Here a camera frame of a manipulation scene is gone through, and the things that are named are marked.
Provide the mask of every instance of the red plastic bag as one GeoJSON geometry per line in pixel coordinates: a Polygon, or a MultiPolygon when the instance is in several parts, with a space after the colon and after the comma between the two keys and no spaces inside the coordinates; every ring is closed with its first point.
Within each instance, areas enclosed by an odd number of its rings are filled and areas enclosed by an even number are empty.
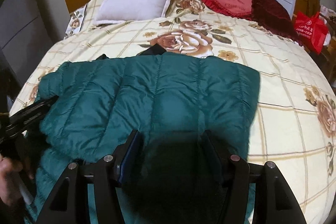
{"type": "Polygon", "coordinates": [[[313,52],[320,54],[324,40],[328,33],[328,27],[319,19],[320,12],[309,18],[298,12],[294,29],[300,36],[302,43],[313,52]]]}

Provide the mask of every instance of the floral bedspread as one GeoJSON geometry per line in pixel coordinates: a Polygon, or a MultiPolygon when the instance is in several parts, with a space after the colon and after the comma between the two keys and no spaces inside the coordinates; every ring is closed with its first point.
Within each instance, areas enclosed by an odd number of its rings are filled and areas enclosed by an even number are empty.
{"type": "Polygon", "coordinates": [[[259,71],[261,78],[248,160],[274,161],[307,223],[326,219],[336,191],[335,95],[303,48],[255,22],[217,14],[201,0],[174,0],[166,18],[96,26],[102,2],[91,0],[73,14],[72,28],[80,31],[69,33],[46,53],[11,114],[31,104],[41,77],[65,61],[94,60],[102,54],[135,56],[158,43],[170,52],[241,63],[259,71]]]}

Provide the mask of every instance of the dark red pillow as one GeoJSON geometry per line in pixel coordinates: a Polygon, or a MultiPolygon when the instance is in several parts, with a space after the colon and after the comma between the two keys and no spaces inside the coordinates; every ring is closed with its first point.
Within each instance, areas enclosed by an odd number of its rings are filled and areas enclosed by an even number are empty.
{"type": "Polygon", "coordinates": [[[274,34],[300,43],[287,10],[276,0],[252,0],[251,19],[274,34]]]}

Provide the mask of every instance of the metal screw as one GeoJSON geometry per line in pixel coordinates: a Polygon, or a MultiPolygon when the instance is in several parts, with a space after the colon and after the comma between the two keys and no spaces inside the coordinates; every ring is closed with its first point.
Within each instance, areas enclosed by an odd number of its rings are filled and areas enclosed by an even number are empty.
{"type": "Polygon", "coordinates": [[[230,159],[233,161],[239,161],[240,157],[238,155],[231,155],[230,159]]]}
{"type": "Polygon", "coordinates": [[[274,167],[275,167],[275,163],[272,162],[272,161],[268,161],[268,162],[267,162],[267,166],[268,166],[269,168],[274,168],[274,167]]]}
{"type": "Polygon", "coordinates": [[[77,164],[75,163],[75,162],[72,162],[72,163],[70,163],[69,165],[68,165],[68,168],[70,169],[70,170],[73,170],[73,169],[75,169],[77,167],[77,164]]]}
{"type": "Polygon", "coordinates": [[[111,161],[111,160],[113,160],[113,156],[112,156],[112,155],[106,155],[106,156],[104,157],[104,161],[105,161],[105,162],[109,162],[109,161],[111,161]]]}

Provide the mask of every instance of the human hand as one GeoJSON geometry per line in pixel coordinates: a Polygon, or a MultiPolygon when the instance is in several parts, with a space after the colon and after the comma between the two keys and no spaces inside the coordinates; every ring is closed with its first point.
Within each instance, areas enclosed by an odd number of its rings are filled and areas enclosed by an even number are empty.
{"type": "Polygon", "coordinates": [[[14,176],[25,167],[27,175],[30,179],[34,176],[30,172],[30,162],[25,160],[25,166],[18,160],[3,158],[0,155],[0,198],[5,205],[13,206],[21,198],[18,185],[15,183],[14,176]]]}

